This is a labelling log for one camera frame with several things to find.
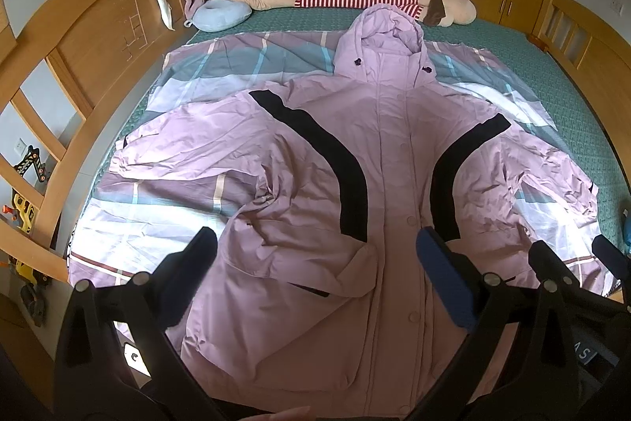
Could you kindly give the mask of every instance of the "jacket sleeve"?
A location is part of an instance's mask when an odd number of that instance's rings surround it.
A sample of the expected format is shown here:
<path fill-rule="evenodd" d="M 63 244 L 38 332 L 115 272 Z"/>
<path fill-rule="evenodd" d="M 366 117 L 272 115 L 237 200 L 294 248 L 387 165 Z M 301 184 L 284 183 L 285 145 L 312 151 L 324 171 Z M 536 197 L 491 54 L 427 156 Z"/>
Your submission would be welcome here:
<path fill-rule="evenodd" d="M 570 156 L 515 124 L 502 140 L 504 174 L 513 192 L 523 181 L 571 213 L 596 218 L 598 187 Z"/>
<path fill-rule="evenodd" d="M 269 116 L 247 94 L 191 103 L 129 134 L 110 171 L 127 178 L 194 180 L 236 170 L 258 176 L 269 152 Z"/>

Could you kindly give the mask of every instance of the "pink jacket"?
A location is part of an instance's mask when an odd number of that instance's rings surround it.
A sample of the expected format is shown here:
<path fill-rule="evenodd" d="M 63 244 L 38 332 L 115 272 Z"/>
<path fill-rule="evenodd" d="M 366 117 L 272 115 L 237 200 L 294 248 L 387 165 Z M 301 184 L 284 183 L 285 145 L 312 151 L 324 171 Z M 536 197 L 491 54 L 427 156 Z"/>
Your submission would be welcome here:
<path fill-rule="evenodd" d="M 193 103 L 140 127 L 111 170 L 191 180 L 237 170 L 256 198 L 232 217 L 191 306 L 182 358 L 209 395 L 321 417 L 403 416 L 465 332 L 414 251 L 433 225 L 481 272 L 536 285 L 524 181 L 596 215 L 597 188 L 566 154 L 484 100 L 440 85 L 423 31 L 363 12 L 335 75 Z M 488 391 L 512 332 L 478 392 Z"/>

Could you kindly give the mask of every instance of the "toy excavator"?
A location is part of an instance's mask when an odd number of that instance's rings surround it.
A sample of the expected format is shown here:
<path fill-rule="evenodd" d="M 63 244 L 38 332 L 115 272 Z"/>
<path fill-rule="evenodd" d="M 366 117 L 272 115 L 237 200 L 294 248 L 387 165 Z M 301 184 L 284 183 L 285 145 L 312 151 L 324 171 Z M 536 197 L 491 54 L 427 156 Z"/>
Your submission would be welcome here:
<path fill-rule="evenodd" d="M 26 156 L 14 166 L 14 169 L 21 176 L 24 176 L 31 166 L 35 167 L 38 181 L 45 182 L 47 176 L 45 167 L 40 160 L 40 151 L 29 145 Z M 2 206 L 2 214 L 10 214 L 12 220 L 17 222 L 18 228 L 26 234 L 30 234 L 33 228 L 36 212 L 35 207 L 15 189 L 11 194 L 11 206 Z M 41 326 L 45 319 L 46 311 L 42 291 L 50 283 L 50 277 L 13 257 L 9 257 L 9 262 L 0 263 L 0 266 L 9 268 L 14 275 L 26 282 L 20 290 L 20 297 L 35 326 Z"/>

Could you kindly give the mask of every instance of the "wooden headboard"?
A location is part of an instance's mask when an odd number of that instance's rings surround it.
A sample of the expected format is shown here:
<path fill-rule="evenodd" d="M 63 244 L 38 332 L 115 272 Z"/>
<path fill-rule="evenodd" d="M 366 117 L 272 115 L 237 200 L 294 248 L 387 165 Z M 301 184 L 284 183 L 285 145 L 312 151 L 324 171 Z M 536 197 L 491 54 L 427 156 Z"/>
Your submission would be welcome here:
<path fill-rule="evenodd" d="M 552 0 L 539 38 L 573 80 L 631 177 L 631 46 L 574 0 Z"/>
<path fill-rule="evenodd" d="M 65 260 L 49 247 L 84 159 L 144 72 L 185 31 L 192 32 L 183 26 L 183 1 L 168 2 L 175 31 L 162 23 L 156 0 L 48 0 L 15 39 L 12 50 L 6 56 L 0 53 L 0 112 L 11 103 L 57 161 L 41 194 L 0 156 L 0 176 L 38 210 L 30 237 L 4 218 L 0 221 L 0 249 L 10 256 L 67 280 Z M 42 60 L 82 118 L 67 148 L 20 88 Z"/>

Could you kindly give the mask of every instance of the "jacket hood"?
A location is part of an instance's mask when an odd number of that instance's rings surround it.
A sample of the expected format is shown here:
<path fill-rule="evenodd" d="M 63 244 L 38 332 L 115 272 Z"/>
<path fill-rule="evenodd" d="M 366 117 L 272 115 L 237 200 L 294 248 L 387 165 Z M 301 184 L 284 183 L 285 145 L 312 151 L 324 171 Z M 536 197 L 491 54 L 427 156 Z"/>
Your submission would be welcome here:
<path fill-rule="evenodd" d="M 398 77 L 419 86 L 435 78 L 423 29 L 389 4 L 375 4 L 354 20 L 340 37 L 333 64 L 336 75 L 365 82 Z"/>

